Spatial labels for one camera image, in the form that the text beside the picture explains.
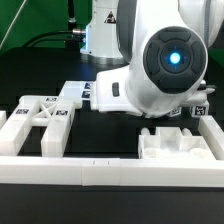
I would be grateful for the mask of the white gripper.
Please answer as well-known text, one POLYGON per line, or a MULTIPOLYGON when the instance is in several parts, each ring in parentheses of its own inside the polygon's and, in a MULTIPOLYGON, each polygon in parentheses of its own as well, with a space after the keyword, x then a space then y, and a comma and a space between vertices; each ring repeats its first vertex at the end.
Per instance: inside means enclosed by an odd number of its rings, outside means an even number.
POLYGON ((143 73, 133 77, 128 66, 101 71, 91 86, 90 105, 101 113, 124 112, 134 116, 164 116, 178 107, 201 106, 215 91, 200 78, 186 92, 162 92, 143 73))

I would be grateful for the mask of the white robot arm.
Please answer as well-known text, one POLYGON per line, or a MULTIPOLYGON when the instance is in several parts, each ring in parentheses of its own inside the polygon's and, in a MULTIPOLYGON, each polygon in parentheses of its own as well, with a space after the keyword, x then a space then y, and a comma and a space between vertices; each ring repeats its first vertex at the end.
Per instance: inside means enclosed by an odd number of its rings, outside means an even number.
POLYGON ((223 22, 224 0, 92 0, 82 55, 126 65, 96 75, 91 108, 160 117, 203 104, 208 48, 223 22))

